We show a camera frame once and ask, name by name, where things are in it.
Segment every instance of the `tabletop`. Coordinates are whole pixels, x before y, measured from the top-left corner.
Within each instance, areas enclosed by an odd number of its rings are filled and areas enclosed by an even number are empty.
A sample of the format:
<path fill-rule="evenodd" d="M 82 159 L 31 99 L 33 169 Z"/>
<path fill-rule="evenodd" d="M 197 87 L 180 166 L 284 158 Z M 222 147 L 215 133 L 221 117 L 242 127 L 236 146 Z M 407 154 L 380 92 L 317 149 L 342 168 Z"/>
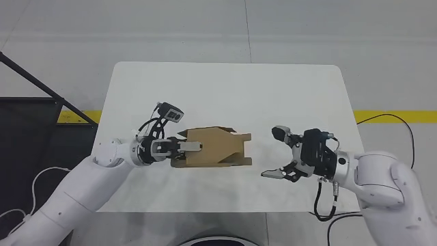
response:
<path fill-rule="evenodd" d="M 103 212 L 302 212 L 313 210 L 317 178 L 296 183 L 263 178 L 287 165 L 291 149 L 271 135 L 276 125 L 302 134 L 335 134 L 341 149 L 363 152 L 340 69 L 327 65 L 120 62 L 114 67 L 95 142 L 132 139 L 157 102 L 184 112 L 166 137 L 187 128 L 226 126 L 251 133 L 252 166 L 182 168 L 169 160 L 134 169 Z M 324 184 L 321 212 L 332 206 Z M 356 211 L 355 194 L 340 190 L 338 211 Z"/>

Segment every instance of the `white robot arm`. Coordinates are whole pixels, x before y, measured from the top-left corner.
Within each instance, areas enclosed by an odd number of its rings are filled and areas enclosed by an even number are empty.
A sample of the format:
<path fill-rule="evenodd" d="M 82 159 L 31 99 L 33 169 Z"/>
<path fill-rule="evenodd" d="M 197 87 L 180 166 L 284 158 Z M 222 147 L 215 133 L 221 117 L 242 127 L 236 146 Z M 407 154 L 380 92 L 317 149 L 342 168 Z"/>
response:
<path fill-rule="evenodd" d="M 134 167 L 183 155 L 186 151 L 200 151 L 198 142 L 164 135 L 168 121 L 179 122 L 184 115 L 178 108 L 164 102 L 155 108 L 160 115 L 150 132 L 129 143 L 114 139 L 97 143 L 94 155 L 83 159 L 59 183 L 52 196 L 34 215 L 28 215 L 24 224 L 0 241 L 0 246 L 57 246 L 81 222 L 100 209 L 118 190 Z"/>
<path fill-rule="evenodd" d="M 291 147 L 293 160 L 285 167 L 263 172 L 262 176 L 297 182 L 300 177 L 315 174 L 332 182 L 335 200 L 338 186 L 351 190 L 358 198 L 373 239 L 380 246 L 437 245 L 436 217 L 426 209 L 416 174 L 395 156 L 386 152 L 332 151 L 326 147 L 326 140 L 337 139 L 318 129 L 293 135 L 288 127 L 276 126 L 272 133 L 275 139 Z"/>

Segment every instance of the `floor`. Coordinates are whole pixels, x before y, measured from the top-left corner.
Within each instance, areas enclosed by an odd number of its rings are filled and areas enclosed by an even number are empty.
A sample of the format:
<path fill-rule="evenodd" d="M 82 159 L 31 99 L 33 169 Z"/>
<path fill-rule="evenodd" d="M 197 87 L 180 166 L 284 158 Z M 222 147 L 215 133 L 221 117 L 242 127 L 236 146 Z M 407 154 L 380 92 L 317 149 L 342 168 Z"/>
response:
<path fill-rule="evenodd" d="M 0 49 L 82 110 L 102 109 L 120 61 L 334 64 L 354 110 L 436 110 L 437 0 L 0 0 Z M 41 96 L 0 66 L 0 96 Z M 361 124 L 366 150 L 410 163 L 402 124 Z M 415 170 L 433 207 L 435 124 L 413 124 Z M 96 214 L 73 245 L 175 245 L 198 232 L 260 245 L 325 245 L 306 213 Z M 374 245 L 362 219 L 335 245 Z"/>

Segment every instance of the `open cardboard box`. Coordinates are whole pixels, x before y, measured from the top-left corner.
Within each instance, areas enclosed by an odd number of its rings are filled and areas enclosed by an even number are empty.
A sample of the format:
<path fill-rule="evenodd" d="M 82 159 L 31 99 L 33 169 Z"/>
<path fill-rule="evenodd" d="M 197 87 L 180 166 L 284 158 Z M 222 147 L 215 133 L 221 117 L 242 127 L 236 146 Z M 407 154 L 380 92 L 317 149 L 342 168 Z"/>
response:
<path fill-rule="evenodd" d="M 232 134 L 232 128 L 212 126 L 192 128 L 179 132 L 186 141 L 198 141 L 201 151 L 186 152 L 186 159 L 172 159 L 171 166 L 183 167 L 226 167 L 252 165 L 252 158 L 244 157 L 244 142 L 251 134 Z"/>

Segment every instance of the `yellow stripe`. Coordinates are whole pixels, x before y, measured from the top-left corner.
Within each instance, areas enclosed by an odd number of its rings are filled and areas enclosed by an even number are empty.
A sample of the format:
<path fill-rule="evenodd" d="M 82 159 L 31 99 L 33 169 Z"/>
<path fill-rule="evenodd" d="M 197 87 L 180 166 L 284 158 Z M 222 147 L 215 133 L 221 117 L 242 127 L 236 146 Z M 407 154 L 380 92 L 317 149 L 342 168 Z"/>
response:
<path fill-rule="evenodd" d="M 408 123 L 437 123 L 437 111 L 372 111 L 372 110 L 357 110 L 354 111 L 356 122 L 360 122 L 367 118 L 389 113 L 397 115 Z M 382 116 L 376 119 L 367 121 L 368 123 L 398 123 L 401 122 L 397 118 L 391 116 Z"/>
<path fill-rule="evenodd" d="M 84 111 L 83 113 L 85 113 L 87 116 L 89 116 L 92 120 L 96 122 L 99 122 L 100 117 L 102 116 L 101 110 Z M 374 110 L 354 111 L 356 122 L 360 122 L 367 118 L 380 115 L 383 113 L 398 115 L 408 123 L 428 123 L 428 124 L 437 123 L 437 111 L 374 111 Z M 73 123 L 73 124 L 86 123 L 84 119 L 80 118 L 72 111 L 62 111 L 57 122 Z M 390 116 L 382 116 L 368 121 L 368 123 L 379 123 L 379 124 L 399 123 L 399 122 L 401 121 L 398 120 L 397 118 L 393 118 Z"/>
<path fill-rule="evenodd" d="M 90 117 L 93 121 L 99 123 L 100 117 L 102 116 L 101 110 L 86 110 L 83 111 L 86 116 Z M 75 114 L 73 111 L 65 110 L 61 111 L 61 114 L 59 115 L 59 119 L 57 120 L 60 124 L 80 124 L 84 123 L 86 124 L 87 121 L 79 117 L 77 114 Z"/>

